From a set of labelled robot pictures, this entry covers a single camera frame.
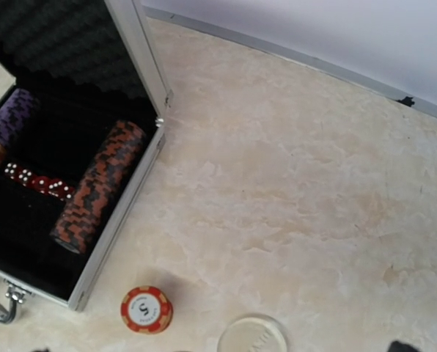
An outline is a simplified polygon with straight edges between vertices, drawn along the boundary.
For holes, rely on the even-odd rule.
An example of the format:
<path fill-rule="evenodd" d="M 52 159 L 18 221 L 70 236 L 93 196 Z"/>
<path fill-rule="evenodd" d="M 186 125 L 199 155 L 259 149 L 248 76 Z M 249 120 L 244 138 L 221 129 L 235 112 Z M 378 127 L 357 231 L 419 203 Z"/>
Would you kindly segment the orange chip stack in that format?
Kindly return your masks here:
<path fill-rule="evenodd" d="M 120 305 L 123 323 L 141 334 L 159 334 L 172 322 L 174 310 L 163 291 L 153 286 L 135 287 Z"/>

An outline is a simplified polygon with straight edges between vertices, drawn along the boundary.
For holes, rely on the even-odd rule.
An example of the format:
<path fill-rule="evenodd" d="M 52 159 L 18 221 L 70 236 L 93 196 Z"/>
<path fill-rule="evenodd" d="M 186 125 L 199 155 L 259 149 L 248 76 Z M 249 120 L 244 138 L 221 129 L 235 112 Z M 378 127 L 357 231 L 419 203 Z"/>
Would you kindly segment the clear round dealer button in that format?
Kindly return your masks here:
<path fill-rule="evenodd" d="M 250 313 L 234 319 L 222 332 L 218 352 L 288 352 L 284 326 L 269 315 Z"/>

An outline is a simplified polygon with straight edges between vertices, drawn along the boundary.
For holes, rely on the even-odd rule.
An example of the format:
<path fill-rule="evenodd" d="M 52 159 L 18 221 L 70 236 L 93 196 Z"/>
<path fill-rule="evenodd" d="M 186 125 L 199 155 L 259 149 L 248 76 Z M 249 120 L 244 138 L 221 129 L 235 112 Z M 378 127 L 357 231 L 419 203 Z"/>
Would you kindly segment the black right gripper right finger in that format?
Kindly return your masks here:
<path fill-rule="evenodd" d="M 419 352 L 419 349 L 406 342 L 395 340 L 390 343 L 387 352 Z"/>

